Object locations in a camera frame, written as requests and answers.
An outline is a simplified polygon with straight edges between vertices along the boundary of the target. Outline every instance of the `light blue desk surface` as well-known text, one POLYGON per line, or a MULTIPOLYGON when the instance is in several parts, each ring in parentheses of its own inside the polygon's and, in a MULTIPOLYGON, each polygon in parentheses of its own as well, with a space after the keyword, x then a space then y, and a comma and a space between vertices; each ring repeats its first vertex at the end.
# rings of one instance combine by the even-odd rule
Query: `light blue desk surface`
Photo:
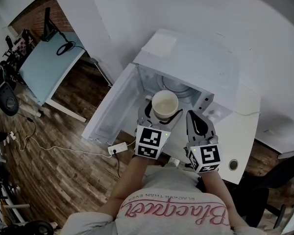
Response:
MULTIPOLYGON (((74 32, 64 32, 64 34, 69 41, 84 47, 74 32)), ((25 83, 38 98, 40 105, 44 104, 61 76, 84 53, 82 48, 74 47, 57 56, 57 50, 65 43, 59 33, 56 33, 49 42, 40 41, 19 71, 25 83)))

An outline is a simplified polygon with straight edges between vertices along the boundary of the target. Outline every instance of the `white t-shirt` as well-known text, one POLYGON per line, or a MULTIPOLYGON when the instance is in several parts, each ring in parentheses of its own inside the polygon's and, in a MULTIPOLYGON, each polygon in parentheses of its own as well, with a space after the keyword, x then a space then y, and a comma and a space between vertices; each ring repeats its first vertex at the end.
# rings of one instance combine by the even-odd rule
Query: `white t-shirt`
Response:
POLYGON ((252 227, 231 229, 224 202, 195 188, 176 168, 157 168, 143 188, 125 199, 117 218, 97 213, 69 217, 61 235, 264 235, 252 227))

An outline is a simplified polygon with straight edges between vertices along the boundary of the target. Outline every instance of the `ceramic mug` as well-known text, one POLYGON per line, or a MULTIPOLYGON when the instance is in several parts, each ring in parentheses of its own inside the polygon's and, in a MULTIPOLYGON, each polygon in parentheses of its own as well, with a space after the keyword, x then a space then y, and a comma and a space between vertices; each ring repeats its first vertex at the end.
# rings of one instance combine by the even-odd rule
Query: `ceramic mug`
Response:
POLYGON ((167 119, 177 112, 178 99, 171 91, 159 91, 151 100, 153 112, 159 119, 167 119))

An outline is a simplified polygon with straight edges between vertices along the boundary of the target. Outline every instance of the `white appliance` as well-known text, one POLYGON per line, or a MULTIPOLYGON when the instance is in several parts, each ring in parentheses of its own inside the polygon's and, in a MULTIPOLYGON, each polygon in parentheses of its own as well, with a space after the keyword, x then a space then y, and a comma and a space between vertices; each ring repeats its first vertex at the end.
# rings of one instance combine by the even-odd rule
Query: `white appliance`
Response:
POLYGON ((111 145, 121 130, 134 136, 145 96, 171 90, 183 116, 165 149, 184 152, 187 111, 200 109, 213 123, 221 121, 234 110, 238 84, 239 66, 226 49, 159 29, 112 86, 82 137, 111 145))

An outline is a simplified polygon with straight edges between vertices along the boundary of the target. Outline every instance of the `person's arm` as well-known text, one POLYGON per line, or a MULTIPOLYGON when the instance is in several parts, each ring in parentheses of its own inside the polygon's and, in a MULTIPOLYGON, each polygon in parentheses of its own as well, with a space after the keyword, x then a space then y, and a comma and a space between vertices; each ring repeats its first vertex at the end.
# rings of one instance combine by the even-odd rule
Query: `person's arm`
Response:
POLYGON ((140 156, 132 158, 125 172, 114 186, 107 203, 101 206, 97 212, 105 213, 116 218, 125 198, 141 189, 147 165, 148 158, 140 156))
POLYGON ((205 172, 201 174, 205 184, 206 192, 219 197, 224 203, 229 213, 231 227, 248 226, 236 211, 233 199, 222 178, 217 171, 205 172))

